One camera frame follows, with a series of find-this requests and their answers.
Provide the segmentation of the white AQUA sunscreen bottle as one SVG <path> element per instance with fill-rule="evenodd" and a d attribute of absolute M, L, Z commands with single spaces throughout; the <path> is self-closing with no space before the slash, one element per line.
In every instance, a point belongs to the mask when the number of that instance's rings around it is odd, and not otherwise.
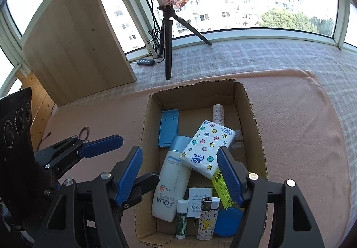
<path fill-rule="evenodd" d="M 180 160 L 190 141 L 190 137 L 182 135 L 173 137 L 160 170 L 159 184 L 154 192 L 151 214 L 169 223 L 175 218 L 177 202 L 183 199 L 191 176 L 191 169 Z"/>

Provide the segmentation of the round blue case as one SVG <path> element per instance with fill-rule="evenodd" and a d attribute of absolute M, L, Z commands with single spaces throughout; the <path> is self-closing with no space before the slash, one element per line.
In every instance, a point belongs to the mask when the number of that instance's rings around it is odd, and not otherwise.
<path fill-rule="evenodd" d="M 219 237 L 232 237 L 236 234 L 243 213 L 237 208 L 221 209 L 217 215 L 214 233 Z"/>

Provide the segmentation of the yellow-green shuttlecock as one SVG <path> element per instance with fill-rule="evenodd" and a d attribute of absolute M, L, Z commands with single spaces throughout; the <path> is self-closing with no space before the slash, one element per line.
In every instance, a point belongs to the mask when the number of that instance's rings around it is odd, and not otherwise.
<path fill-rule="evenodd" d="M 219 169 L 215 171 L 215 174 L 212 178 L 212 184 L 217 192 L 218 197 L 221 199 L 223 208 L 232 208 L 235 202 L 233 201 L 228 191 L 228 187 L 226 186 L 223 175 Z"/>

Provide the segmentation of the green white lip balm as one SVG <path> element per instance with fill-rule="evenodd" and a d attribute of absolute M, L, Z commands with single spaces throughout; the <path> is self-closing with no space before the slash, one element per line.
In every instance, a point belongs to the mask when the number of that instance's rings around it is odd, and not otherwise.
<path fill-rule="evenodd" d="M 176 214 L 176 239 L 184 239 L 186 237 L 186 227 L 188 219 L 188 200 L 179 200 L 177 202 L 177 214 Z"/>

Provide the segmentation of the patterned white lighter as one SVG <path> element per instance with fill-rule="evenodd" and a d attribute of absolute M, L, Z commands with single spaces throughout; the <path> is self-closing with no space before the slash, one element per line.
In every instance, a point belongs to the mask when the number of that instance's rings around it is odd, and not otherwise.
<path fill-rule="evenodd" d="M 200 241 L 211 240 L 217 222 L 220 207 L 219 197 L 207 197 L 201 201 L 201 213 L 197 239 Z"/>

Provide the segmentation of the white USB power adapter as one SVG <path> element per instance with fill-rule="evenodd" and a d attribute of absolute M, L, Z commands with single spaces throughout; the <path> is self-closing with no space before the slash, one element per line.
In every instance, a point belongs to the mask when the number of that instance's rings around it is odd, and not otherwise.
<path fill-rule="evenodd" d="M 188 218 L 199 218 L 202 199 L 212 196 L 211 187 L 191 187 L 188 190 Z"/>

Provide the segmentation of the patterned tissue pack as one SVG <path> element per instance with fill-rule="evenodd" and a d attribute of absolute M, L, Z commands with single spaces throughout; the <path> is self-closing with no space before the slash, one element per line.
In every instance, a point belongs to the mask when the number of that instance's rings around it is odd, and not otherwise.
<path fill-rule="evenodd" d="M 181 153 L 180 160 L 186 167 L 211 180 L 218 169 L 218 149 L 230 147 L 235 136 L 232 129 L 205 120 Z"/>

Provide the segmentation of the small white tube grey cap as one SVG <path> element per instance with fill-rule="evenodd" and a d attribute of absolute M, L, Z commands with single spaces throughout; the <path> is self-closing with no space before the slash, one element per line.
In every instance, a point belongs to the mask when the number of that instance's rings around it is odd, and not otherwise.
<path fill-rule="evenodd" d="M 221 126 L 225 125 L 224 120 L 224 106 L 221 104 L 216 104 L 212 108 L 213 122 Z"/>

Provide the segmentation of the open cardboard box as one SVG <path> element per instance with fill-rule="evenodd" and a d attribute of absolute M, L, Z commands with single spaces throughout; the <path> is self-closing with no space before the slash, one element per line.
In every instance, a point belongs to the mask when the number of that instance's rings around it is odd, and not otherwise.
<path fill-rule="evenodd" d="M 213 187 L 207 173 L 214 174 L 217 151 L 227 146 L 236 161 L 248 171 L 266 179 L 266 159 L 247 85 L 234 79 L 213 80 L 165 89 L 150 95 L 142 133 L 143 163 L 141 174 L 158 174 L 168 152 L 159 145 L 162 114 L 178 111 L 178 134 L 191 138 L 189 146 L 178 154 L 193 164 L 188 169 L 187 188 Z M 148 247 L 229 247 L 231 237 L 214 236 L 209 241 L 197 239 L 198 222 L 188 220 L 186 238 L 175 237 L 175 221 L 167 222 L 151 214 L 152 204 L 169 205 L 168 198 L 153 192 L 136 205 L 135 234 L 139 243 Z"/>

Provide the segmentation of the light wooden board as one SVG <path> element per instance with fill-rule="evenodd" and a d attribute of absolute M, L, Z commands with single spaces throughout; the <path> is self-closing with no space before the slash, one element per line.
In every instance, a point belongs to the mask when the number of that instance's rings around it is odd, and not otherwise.
<path fill-rule="evenodd" d="M 52 0 L 22 52 L 57 106 L 136 80 L 101 0 Z"/>

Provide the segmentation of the black tripod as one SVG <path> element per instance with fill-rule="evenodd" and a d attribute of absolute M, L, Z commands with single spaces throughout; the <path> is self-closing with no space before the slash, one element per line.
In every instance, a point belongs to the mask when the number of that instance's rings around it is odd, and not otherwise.
<path fill-rule="evenodd" d="M 165 55 L 165 78 L 166 80 L 171 80 L 172 74 L 172 27 L 173 21 L 171 18 L 176 20 L 179 24 L 186 27 L 189 31 L 193 32 L 200 40 L 205 42 L 205 44 L 211 46 L 212 43 L 207 40 L 207 38 L 202 35 L 198 30 L 196 30 L 191 24 L 175 14 L 174 7 L 172 5 L 159 6 L 159 10 L 163 11 L 163 20 L 160 30 L 160 43 L 159 43 L 159 54 Z"/>

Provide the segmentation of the checked grey bedsheet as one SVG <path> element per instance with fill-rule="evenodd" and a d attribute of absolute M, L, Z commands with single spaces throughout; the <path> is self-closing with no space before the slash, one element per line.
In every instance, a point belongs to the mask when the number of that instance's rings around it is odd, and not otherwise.
<path fill-rule="evenodd" d="M 53 111 L 46 130 L 52 139 L 76 135 L 84 126 L 75 118 L 81 108 L 102 103 L 132 92 L 162 85 L 165 67 L 132 65 L 136 82 L 91 95 Z M 350 192 L 349 226 L 356 220 L 356 52 L 305 41 L 254 39 L 219 42 L 174 52 L 170 83 L 255 71 L 300 69 L 318 77 L 335 107 L 347 148 Z"/>

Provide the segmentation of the knotty pine wall panel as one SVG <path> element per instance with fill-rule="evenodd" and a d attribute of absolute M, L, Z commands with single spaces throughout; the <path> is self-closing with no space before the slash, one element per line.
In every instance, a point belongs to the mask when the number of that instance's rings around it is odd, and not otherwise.
<path fill-rule="evenodd" d="M 24 74 L 18 70 L 16 72 L 16 78 L 22 82 L 22 89 L 31 87 L 32 90 L 32 125 L 30 127 L 30 133 L 33 150 L 35 152 L 41 139 L 45 137 L 45 128 L 52 114 L 54 102 L 34 73 L 30 73 L 25 77 Z"/>

